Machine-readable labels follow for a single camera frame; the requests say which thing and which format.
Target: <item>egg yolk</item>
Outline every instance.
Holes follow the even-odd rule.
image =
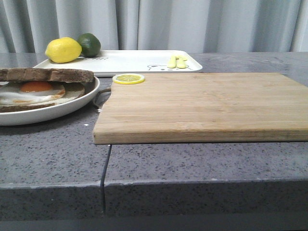
[[[38,91],[45,91],[51,90],[52,85],[46,81],[31,81],[24,83],[20,87],[20,91],[22,92],[38,92]]]

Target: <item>wooden cutting board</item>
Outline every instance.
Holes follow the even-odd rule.
[[[145,74],[102,110],[96,144],[308,141],[308,87],[278,73]]]

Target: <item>gray curtain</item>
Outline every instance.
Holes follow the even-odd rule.
[[[86,32],[103,50],[308,51],[308,0],[0,0],[0,52]]]

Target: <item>bread slice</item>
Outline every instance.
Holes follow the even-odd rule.
[[[94,80],[94,73],[79,69],[58,68],[2,68],[0,69],[0,81],[58,81],[58,82],[82,82],[88,83]]]
[[[81,83],[63,83],[65,87],[65,95],[62,98],[40,102],[40,103],[32,103],[28,105],[0,105],[0,113],[3,112],[19,112],[26,110],[39,109],[43,107],[49,107],[58,105],[61,103],[66,103],[68,101],[77,99],[85,94],[85,87]]]

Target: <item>white rectangular tray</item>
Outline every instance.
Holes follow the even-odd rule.
[[[184,55],[187,67],[168,68],[167,63],[172,55]],[[94,58],[79,57],[76,60],[57,64],[47,59],[35,68],[66,68],[93,71],[97,77],[110,77],[122,73],[145,72],[200,72],[202,66],[184,51],[175,50],[109,50],[101,51]]]

